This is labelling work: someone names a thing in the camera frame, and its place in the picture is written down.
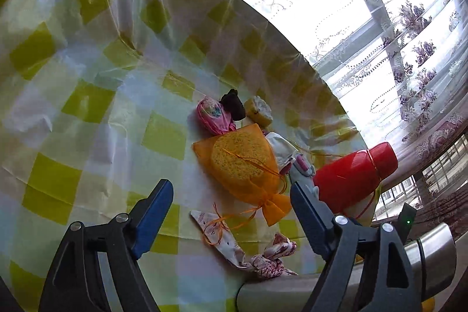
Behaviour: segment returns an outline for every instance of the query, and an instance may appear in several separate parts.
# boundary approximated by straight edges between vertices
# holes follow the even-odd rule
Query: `pink plastic bag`
[[[197,105],[197,116],[213,135],[236,130],[231,113],[225,111],[223,105],[211,97],[206,96]]]

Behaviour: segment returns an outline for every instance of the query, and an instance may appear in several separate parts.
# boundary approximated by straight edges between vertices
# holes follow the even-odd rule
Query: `checkered tablecloth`
[[[211,212],[214,201],[223,214],[251,207],[206,175],[192,151],[208,137],[194,114],[206,94],[260,95],[272,130],[317,167],[334,159],[326,155],[365,148],[319,75],[242,0],[0,6],[0,276],[28,311],[37,310],[67,226],[106,223],[161,178],[174,185],[174,203],[139,261],[156,302],[164,312],[235,310],[245,275],[203,242],[189,216]],[[321,270],[293,212],[270,228],[260,214],[234,233],[258,254],[277,230],[299,244],[288,268]]]

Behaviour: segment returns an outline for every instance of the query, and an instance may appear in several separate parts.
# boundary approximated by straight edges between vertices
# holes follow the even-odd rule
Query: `orange organza bag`
[[[291,210],[289,197],[281,194],[286,182],[278,173],[271,146],[258,125],[196,142],[193,150],[200,163],[235,198],[255,205],[253,212],[261,208],[268,226]]]

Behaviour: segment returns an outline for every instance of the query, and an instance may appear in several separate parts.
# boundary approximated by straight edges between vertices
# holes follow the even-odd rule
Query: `lace curtain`
[[[465,0],[244,0],[320,73],[369,147],[398,159],[390,187],[466,126]]]

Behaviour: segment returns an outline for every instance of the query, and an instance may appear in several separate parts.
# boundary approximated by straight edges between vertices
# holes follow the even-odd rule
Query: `silver metal cylinder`
[[[422,300],[429,299],[450,285],[455,275],[457,253],[447,224],[442,223],[419,240],[410,242],[405,246],[405,251]],[[354,266],[340,307],[342,312],[352,309],[362,267],[362,264]],[[237,295],[237,309],[239,312],[300,312],[319,276],[285,276],[246,283]]]

